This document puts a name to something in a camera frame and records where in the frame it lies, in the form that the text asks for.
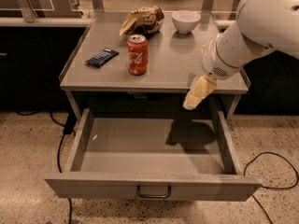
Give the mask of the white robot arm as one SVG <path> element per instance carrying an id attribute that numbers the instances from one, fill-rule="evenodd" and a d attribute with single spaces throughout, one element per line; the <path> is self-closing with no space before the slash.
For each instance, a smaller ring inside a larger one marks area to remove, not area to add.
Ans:
<path id="1" fill-rule="evenodd" d="M 235 21 L 204 49 L 204 74 L 193 79 L 183 107 L 195 109 L 219 80 L 276 50 L 299 58 L 299 0 L 240 0 Z"/>

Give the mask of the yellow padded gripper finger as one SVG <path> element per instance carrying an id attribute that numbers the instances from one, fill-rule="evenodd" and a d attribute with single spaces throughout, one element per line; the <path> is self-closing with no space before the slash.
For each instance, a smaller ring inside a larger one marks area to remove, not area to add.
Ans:
<path id="1" fill-rule="evenodd" d="M 188 91 L 183 107 L 187 110 L 195 109 L 217 87 L 217 80 L 213 77 L 195 77 Z"/>

